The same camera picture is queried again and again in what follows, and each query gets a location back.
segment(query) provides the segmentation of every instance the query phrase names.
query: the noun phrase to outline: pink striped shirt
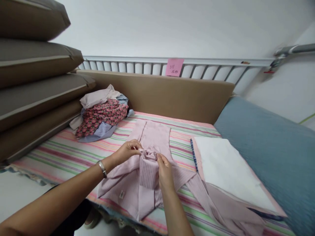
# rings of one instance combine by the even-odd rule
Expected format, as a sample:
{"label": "pink striped shirt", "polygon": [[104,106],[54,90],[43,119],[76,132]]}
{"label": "pink striped shirt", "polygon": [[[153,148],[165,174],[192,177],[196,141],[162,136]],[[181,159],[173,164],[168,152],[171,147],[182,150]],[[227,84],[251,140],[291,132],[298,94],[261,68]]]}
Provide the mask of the pink striped shirt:
{"label": "pink striped shirt", "polygon": [[264,221],[258,215],[216,188],[205,185],[196,172],[180,168],[173,161],[169,138],[169,127],[152,121],[138,120],[127,141],[140,141],[143,147],[140,150],[141,155],[132,156],[114,168],[107,175],[107,179],[99,184],[97,197],[111,199],[137,221],[142,220],[154,208],[163,207],[156,158],[157,153],[162,153],[172,165],[176,191],[186,184],[206,213],[234,234],[262,235]]}

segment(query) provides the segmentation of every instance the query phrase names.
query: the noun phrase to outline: wall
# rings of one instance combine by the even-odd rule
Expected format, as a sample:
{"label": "wall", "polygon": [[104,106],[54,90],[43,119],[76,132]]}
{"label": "wall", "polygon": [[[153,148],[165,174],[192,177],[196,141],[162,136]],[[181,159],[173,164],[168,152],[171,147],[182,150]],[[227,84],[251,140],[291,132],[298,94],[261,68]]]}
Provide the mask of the wall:
{"label": "wall", "polygon": [[72,25],[53,42],[90,56],[270,57],[314,17],[313,0],[58,0]]}
{"label": "wall", "polygon": [[[293,43],[315,43],[315,21]],[[315,113],[315,53],[288,57],[273,76],[256,80],[245,98],[294,122]],[[303,123],[315,130],[315,117]]]}

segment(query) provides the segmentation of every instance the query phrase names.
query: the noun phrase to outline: striped bed sheet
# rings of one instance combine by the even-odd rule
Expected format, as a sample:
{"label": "striped bed sheet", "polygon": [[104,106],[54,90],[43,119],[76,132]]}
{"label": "striped bed sheet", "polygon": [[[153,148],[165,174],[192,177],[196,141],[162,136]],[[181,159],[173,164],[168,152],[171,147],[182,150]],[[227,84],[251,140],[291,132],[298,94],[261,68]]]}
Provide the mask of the striped bed sheet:
{"label": "striped bed sheet", "polygon": [[[196,166],[190,138],[192,136],[221,138],[221,135],[210,124],[135,112],[135,115],[118,123],[110,138],[93,143],[79,143],[74,137],[73,130],[66,128],[12,163],[7,169],[26,173],[38,182],[62,183],[115,152],[126,141],[137,119],[151,120],[169,126],[172,158],[180,167],[194,172],[196,172]],[[96,198],[96,190],[97,188],[89,194],[90,201],[101,205],[104,209],[115,211],[122,217],[129,217],[129,214],[116,203],[108,199]],[[186,185],[179,189],[178,195],[196,235],[233,235],[224,227],[217,225],[205,213]],[[285,222],[265,221],[264,235],[266,236],[294,235]],[[163,209],[155,209],[140,223],[159,234],[167,234]]]}

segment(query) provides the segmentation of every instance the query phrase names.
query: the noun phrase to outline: blue pillow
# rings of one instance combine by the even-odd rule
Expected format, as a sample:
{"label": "blue pillow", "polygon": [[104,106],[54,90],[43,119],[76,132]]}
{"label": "blue pillow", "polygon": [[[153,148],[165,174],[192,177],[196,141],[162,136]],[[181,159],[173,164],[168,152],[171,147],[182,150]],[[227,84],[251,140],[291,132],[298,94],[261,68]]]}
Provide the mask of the blue pillow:
{"label": "blue pillow", "polygon": [[288,215],[296,235],[315,235],[315,132],[232,97],[215,128],[240,152]]}

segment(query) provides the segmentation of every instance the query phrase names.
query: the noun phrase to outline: red patterned fabric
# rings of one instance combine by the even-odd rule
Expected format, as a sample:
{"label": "red patterned fabric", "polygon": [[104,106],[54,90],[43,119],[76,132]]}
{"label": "red patterned fabric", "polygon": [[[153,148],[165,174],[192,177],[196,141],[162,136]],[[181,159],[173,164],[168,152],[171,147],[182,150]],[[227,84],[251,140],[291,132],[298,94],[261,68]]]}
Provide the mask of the red patterned fabric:
{"label": "red patterned fabric", "polygon": [[114,126],[126,117],[127,110],[127,105],[119,104],[115,99],[108,99],[104,104],[94,105],[85,110],[82,116],[83,123],[77,129],[75,136],[81,138],[94,134],[103,121]]}

